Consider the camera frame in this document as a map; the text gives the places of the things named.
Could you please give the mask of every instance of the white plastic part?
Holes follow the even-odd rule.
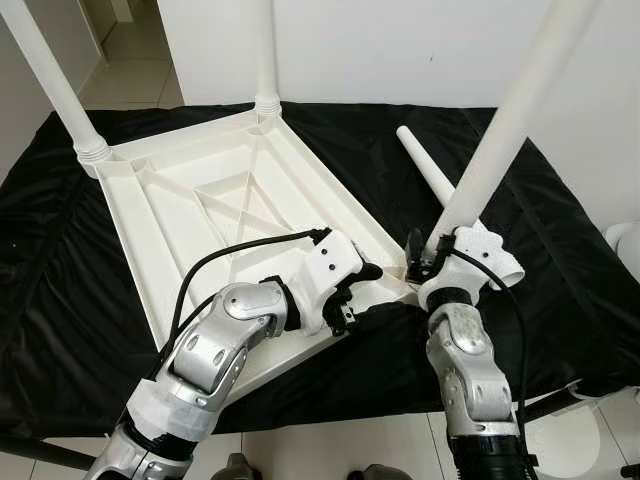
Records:
[[[71,135],[78,161],[96,178],[95,165],[111,157],[107,142],[93,128],[24,1],[2,0],[0,13]]]
[[[522,147],[542,100],[589,24],[599,0],[553,2],[515,83],[493,117],[480,145],[427,242],[436,253],[438,240],[480,216],[509,165]]]
[[[322,308],[336,292],[336,285],[362,270],[363,262],[349,237],[331,232],[300,264],[285,282],[300,310],[302,331],[318,333],[323,325]]]
[[[518,283],[524,277],[524,269],[518,261],[502,249],[502,237],[497,233],[476,230],[469,227],[456,229],[454,248],[473,257],[484,264],[499,277],[505,272],[511,272],[503,281],[509,284]],[[444,261],[442,269],[430,280],[427,280],[418,290],[418,303],[424,310],[427,308],[427,298],[432,292],[446,287],[457,287],[466,290],[471,296],[473,305],[480,300],[480,289],[489,278],[474,265],[466,260],[450,255]]]
[[[536,471],[551,478],[583,476],[600,453],[600,430],[589,406],[529,422],[526,433],[540,463]]]
[[[258,93],[256,112],[259,118],[279,115],[280,97],[276,64],[276,39],[272,0],[253,0],[255,4],[257,34],[256,57],[258,60]]]
[[[308,228],[344,232],[383,269],[380,280],[352,287],[356,312],[384,302],[415,302],[403,281],[402,248],[280,116],[269,125],[256,122],[249,111],[115,145],[114,160],[97,167],[158,347],[167,340],[182,278],[196,261],[229,245]],[[182,318],[229,283],[272,275],[289,282],[312,249],[311,240],[298,240],[212,262],[193,279]],[[251,351],[229,402],[334,341],[324,328],[312,337],[285,332],[262,342]]]
[[[418,139],[413,135],[413,133],[411,133],[411,130],[403,125],[398,128],[396,134],[415,162],[418,170],[420,170],[420,173],[422,173],[422,176],[427,181],[438,200],[440,200],[442,206],[446,206],[454,191],[453,185],[449,179],[444,173],[442,173],[442,170],[438,168],[436,162],[433,161]],[[487,228],[480,220],[476,220],[473,225],[473,229],[479,232],[487,231]],[[524,269],[522,266],[513,255],[505,251],[502,252],[500,262],[495,263],[494,268],[494,273],[500,277],[507,287],[515,285],[524,277]],[[489,286],[494,290],[500,290],[498,284],[492,280],[489,280]]]

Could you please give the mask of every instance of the black tablecloth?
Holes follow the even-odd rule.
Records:
[[[91,112],[110,144],[250,108]],[[493,111],[283,104],[302,140],[404,245],[442,211],[395,137],[406,124],[455,183]],[[527,276],[530,396],[576,379],[640,384],[640,285],[543,155],[527,142],[482,221]],[[97,181],[52,114],[0,189],[0,429],[44,437],[109,431],[155,349]],[[521,339],[503,294],[479,304],[517,394]],[[423,314],[406,307],[229,406],[218,432],[440,409]]]

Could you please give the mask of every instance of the tile floor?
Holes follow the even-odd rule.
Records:
[[[183,105],[157,7],[148,1],[134,24],[117,24],[101,65],[81,93],[87,109],[173,108]],[[605,399],[595,411],[601,436],[596,465],[583,480],[619,478],[627,463],[640,462],[640,406],[629,390]],[[454,480],[444,414],[430,413],[287,427],[268,432],[213,436],[196,450],[189,480],[204,480],[242,451],[265,480],[345,479],[371,463],[402,468],[418,479]],[[101,438],[51,439],[98,454]],[[0,475],[15,480],[74,480],[82,471],[0,453]]]

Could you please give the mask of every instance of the white tube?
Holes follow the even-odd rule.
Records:
[[[258,61],[258,93],[256,112],[260,117],[280,114],[278,96],[276,42],[272,0],[255,0],[256,57]]]
[[[598,0],[556,0],[547,14],[524,68],[507,92],[469,166],[427,242],[435,255],[441,235],[478,219],[522,147],[545,94],[589,24]]]
[[[400,139],[400,142],[404,146],[405,150],[420,170],[420,173],[427,181],[431,190],[436,195],[436,198],[440,201],[440,204],[445,207],[451,196],[453,195],[454,187],[446,177],[442,170],[433,161],[431,155],[424,149],[422,144],[413,135],[413,132],[409,130],[405,125],[398,127],[396,135]],[[486,230],[486,227],[480,220],[477,220],[473,225],[474,228],[480,230]]]
[[[0,13],[71,135],[78,161],[96,178],[92,165],[108,159],[111,149],[93,128],[24,1],[1,0]]]

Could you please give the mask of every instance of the black fabric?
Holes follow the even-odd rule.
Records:
[[[116,144],[248,108],[90,116]],[[408,125],[455,183],[492,110],[285,103],[283,115],[404,245],[412,228],[429,231],[442,209],[395,129]],[[532,143],[482,220],[527,271],[514,294],[532,335],[529,395],[578,378],[640,384],[640,286]],[[155,350],[100,186],[77,164],[56,115],[0,189],[0,222],[0,429],[32,437],[109,431]],[[479,306],[517,394],[521,343],[509,301],[487,290]],[[423,313],[379,312],[392,318],[229,406],[217,431],[440,409]]]

